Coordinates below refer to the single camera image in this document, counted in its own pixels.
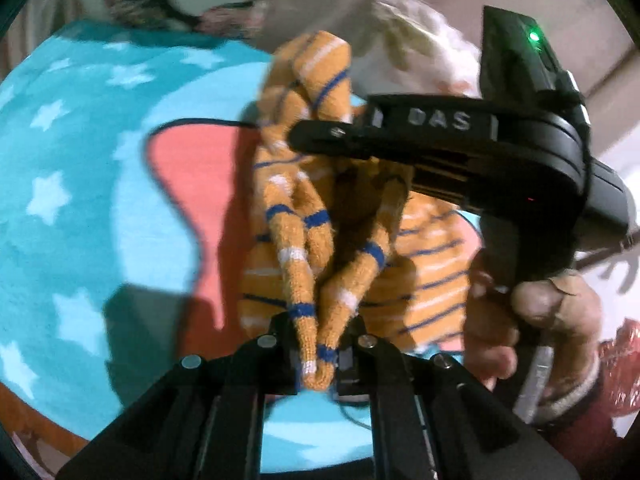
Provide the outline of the right hand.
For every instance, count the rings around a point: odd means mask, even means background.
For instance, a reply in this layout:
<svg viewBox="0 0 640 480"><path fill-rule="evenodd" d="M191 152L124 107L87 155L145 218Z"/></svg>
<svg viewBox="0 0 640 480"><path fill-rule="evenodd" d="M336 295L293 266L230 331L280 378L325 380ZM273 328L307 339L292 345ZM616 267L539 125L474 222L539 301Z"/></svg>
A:
<svg viewBox="0 0 640 480"><path fill-rule="evenodd" d="M498 292L480 250L469 268L464 365L498 400L542 427L607 424L599 337L602 304L565 270Z"/></svg>

